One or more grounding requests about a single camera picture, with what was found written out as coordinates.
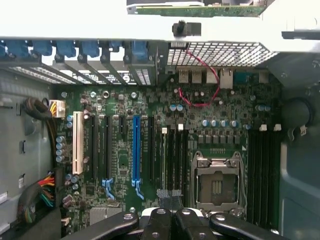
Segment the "white power connector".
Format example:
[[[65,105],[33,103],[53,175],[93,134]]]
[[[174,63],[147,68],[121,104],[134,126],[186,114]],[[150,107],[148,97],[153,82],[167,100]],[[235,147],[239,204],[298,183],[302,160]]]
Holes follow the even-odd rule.
[[[49,111],[53,118],[64,119],[66,117],[66,102],[64,100],[50,100]]]

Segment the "blue card retention clip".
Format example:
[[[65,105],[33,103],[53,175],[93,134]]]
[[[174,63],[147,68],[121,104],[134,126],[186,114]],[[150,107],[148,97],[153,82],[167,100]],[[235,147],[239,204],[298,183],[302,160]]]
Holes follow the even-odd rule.
[[[73,40],[57,40],[56,48],[60,55],[68,58],[76,56],[75,43]]]
[[[149,59],[148,43],[144,40],[133,40],[130,43],[131,62],[146,63]]]
[[[29,56],[28,44],[24,40],[6,40],[5,44],[9,53],[19,58]]]
[[[96,58],[100,55],[99,43],[97,40],[86,40],[81,42],[81,48],[84,55]]]
[[[33,50],[43,56],[51,56],[53,47],[50,40],[33,40]]]
[[[108,51],[110,53],[118,53],[120,48],[123,47],[123,41],[111,40],[108,42]]]

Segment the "metal CPU socket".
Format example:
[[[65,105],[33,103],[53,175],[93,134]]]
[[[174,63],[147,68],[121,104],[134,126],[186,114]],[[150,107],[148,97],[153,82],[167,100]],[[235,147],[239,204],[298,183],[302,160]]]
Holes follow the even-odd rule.
[[[247,210],[245,166],[239,151],[229,157],[196,151],[190,165],[189,204],[207,212]]]

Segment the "black round case knob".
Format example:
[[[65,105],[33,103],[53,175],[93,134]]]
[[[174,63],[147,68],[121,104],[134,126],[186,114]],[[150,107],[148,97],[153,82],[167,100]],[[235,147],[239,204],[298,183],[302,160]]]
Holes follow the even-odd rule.
[[[314,120],[314,109],[306,98],[290,98],[282,105],[281,120],[286,130],[308,127]]]

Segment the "silver chipset heatsink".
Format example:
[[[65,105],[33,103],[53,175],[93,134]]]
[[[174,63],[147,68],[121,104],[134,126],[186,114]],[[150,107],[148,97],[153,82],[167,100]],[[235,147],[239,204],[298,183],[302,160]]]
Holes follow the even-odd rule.
[[[122,211],[120,207],[93,207],[89,211],[89,225],[91,226]]]

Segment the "silver USB port stack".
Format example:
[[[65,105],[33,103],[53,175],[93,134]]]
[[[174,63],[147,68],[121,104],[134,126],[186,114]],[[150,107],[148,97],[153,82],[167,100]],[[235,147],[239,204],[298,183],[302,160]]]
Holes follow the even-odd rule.
[[[202,70],[201,69],[191,70],[191,82],[193,84],[201,84],[202,83]]]
[[[206,83],[207,84],[217,84],[218,83],[218,74],[214,72],[214,68],[208,68],[206,72]]]
[[[189,73],[190,70],[187,68],[181,68],[178,70],[178,82],[180,84],[188,84],[189,83]]]

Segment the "black intrusion switch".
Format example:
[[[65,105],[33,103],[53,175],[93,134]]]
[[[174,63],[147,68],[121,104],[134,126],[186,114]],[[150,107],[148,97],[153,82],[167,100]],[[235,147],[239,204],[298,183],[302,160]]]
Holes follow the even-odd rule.
[[[172,26],[172,33],[174,37],[182,38],[188,36],[201,36],[202,25],[200,22],[185,22],[180,20]]]

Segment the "green motherboard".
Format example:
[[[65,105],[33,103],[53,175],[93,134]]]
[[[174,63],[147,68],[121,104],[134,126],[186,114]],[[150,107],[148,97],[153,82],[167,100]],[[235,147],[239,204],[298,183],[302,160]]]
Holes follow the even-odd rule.
[[[62,201],[62,217],[66,227],[74,233],[90,226],[90,210],[94,207],[122,208],[141,214],[147,208],[169,205],[171,210],[194,208],[190,206],[191,162],[197,151],[205,157],[231,157],[240,152],[244,162],[244,186],[247,196],[245,212],[232,210],[226,213],[248,221],[248,152],[249,131],[255,133],[254,220],[252,224],[271,226],[273,209],[273,132],[282,130],[280,96],[282,86],[273,77],[262,82],[257,73],[233,74],[232,89],[221,89],[211,106],[190,107],[180,98],[195,102],[207,102],[216,87],[206,82],[191,81],[181,84],[176,78],[160,87],[134,86],[62,86],[58,96],[66,104],[66,117],[58,121],[55,144],[55,160],[65,175],[65,197]],[[73,174],[73,112],[83,112],[84,144],[83,172]],[[92,116],[98,119],[97,177],[92,179]],[[144,200],[132,187],[133,175],[133,116],[140,116],[140,190]],[[105,116],[112,117],[111,192],[115,200],[106,196],[102,179],[106,178]],[[119,133],[119,116],[126,120],[125,134]],[[148,117],[154,117],[154,177],[149,181]],[[166,134],[165,189],[162,189],[162,128]],[[172,158],[172,190],[168,190],[168,135],[174,130]],[[180,189],[175,189],[175,138],[176,129],[181,132]],[[188,131],[186,162],[186,196],[182,190],[182,133]],[[258,138],[264,132],[261,221],[257,224]],[[266,216],[266,140],[270,132],[268,224]]]

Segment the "blue expansion slot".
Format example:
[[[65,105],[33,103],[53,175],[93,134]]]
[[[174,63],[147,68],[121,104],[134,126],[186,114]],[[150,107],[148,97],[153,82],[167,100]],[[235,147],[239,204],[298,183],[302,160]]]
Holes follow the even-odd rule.
[[[131,183],[135,186],[140,180],[140,160],[141,160],[141,117],[133,116],[132,123],[132,179]]]

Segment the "white PCI expansion slot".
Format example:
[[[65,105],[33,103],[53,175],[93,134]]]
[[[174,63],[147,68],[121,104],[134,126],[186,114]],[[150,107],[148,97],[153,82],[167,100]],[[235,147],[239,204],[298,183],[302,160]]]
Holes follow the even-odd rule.
[[[84,168],[84,113],[73,112],[72,174],[80,175]]]

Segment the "blue slot latch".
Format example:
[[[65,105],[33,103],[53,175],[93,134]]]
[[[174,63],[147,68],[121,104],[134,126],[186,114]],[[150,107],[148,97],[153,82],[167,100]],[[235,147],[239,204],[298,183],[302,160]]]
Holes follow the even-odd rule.
[[[102,179],[101,184],[102,184],[102,187],[105,189],[106,196],[111,200],[115,200],[115,196],[111,192],[113,178]]]
[[[135,189],[136,195],[141,199],[144,200],[144,196],[141,192],[141,180],[132,180],[131,186]]]

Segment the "silver ethernet port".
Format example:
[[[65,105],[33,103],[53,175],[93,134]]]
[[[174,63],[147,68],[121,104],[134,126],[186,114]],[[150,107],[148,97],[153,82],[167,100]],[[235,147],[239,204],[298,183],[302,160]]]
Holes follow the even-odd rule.
[[[220,88],[232,89],[233,88],[233,71],[229,68],[222,68],[220,70]]]

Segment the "long black expansion slot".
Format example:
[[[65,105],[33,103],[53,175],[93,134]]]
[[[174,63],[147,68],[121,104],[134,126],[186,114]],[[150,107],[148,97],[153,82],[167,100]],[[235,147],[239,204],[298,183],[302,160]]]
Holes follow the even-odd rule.
[[[155,143],[155,120],[153,116],[148,117],[148,151],[147,158],[149,163],[148,178],[152,182],[154,178],[154,143]]]
[[[112,117],[105,116],[105,126],[104,126],[104,161],[105,161],[105,177],[107,179],[111,178],[112,175],[112,138],[113,138],[113,128],[112,128]]]
[[[99,121],[98,118],[93,115],[91,117],[91,167],[93,180],[96,180],[98,175],[98,138],[99,138]]]

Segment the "grey metal PC case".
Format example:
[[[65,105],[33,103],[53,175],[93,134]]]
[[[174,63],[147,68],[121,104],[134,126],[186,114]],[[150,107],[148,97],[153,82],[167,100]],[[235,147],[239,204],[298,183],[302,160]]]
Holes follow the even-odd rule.
[[[179,21],[201,23],[201,36],[174,37],[172,26]],[[49,110],[50,100],[61,100],[60,87],[158,88],[172,78],[178,81],[179,69],[189,69],[189,82],[191,70],[202,70],[205,83],[208,68],[218,75],[218,83],[209,84],[216,87],[214,94],[206,102],[180,94],[187,106],[213,104],[222,90],[221,69],[281,84],[278,227],[251,224],[287,240],[320,240],[320,32],[313,36],[277,29],[258,17],[74,20],[0,13],[0,240],[61,240],[80,231],[70,232],[63,218],[65,170],[55,154],[62,118]],[[24,40],[29,56],[9,53],[7,40]],[[35,52],[35,40],[51,41],[52,55]],[[74,41],[75,57],[58,53],[57,41],[68,40]],[[99,56],[83,54],[82,41],[98,41]],[[123,41],[120,51],[109,52],[109,41]],[[131,62],[131,41],[147,41],[147,62]],[[297,97],[310,102],[314,120],[287,130],[282,106]]]

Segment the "green circuit card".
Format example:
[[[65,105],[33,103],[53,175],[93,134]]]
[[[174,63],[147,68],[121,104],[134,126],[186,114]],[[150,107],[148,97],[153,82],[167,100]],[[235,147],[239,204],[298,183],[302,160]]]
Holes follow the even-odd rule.
[[[131,15],[162,17],[258,17],[268,0],[126,0]]]

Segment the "black RAM slot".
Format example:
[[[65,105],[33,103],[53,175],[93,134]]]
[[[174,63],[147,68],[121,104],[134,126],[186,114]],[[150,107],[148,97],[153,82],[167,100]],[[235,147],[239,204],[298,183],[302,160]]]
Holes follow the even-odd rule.
[[[187,155],[188,155],[188,131],[183,130],[182,132],[182,150],[181,150],[181,187],[182,187],[182,193],[183,193],[183,199],[186,198],[186,181],[187,181],[187,170],[186,170],[186,164],[187,164]]]
[[[181,157],[180,157],[180,151],[181,151],[181,132],[176,129],[175,131],[175,183],[174,188],[176,190],[180,189],[180,175],[181,175]]]
[[[264,151],[264,131],[258,132],[258,149],[257,149],[257,173],[258,173],[258,183],[257,183],[257,212],[256,212],[256,222],[261,223],[261,205],[262,205],[262,183],[263,183],[263,151]]]
[[[270,166],[270,132],[266,135],[265,145],[265,186],[266,186],[266,203],[265,203],[265,226],[268,226],[268,207],[269,207],[269,166]]]
[[[161,148],[161,188],[166,188],[166,139],[167,139],[167,128],[161,129],[162,134],[162,148]]]
[[[247,218],[250,223],[254,222],[255,203],[255,163],[256,163],[256,135],[254,130],[248,132],[248,209]]]
[[[168,190],[173,189],[173,155],[174,155],[174,130],[169,129],[168,133],[168,165],[167,165],[167,188]]]
[[[277,229],[279,224],[279,185],[282,133],[273,131],[272,137],[272,218],[270,225]]]

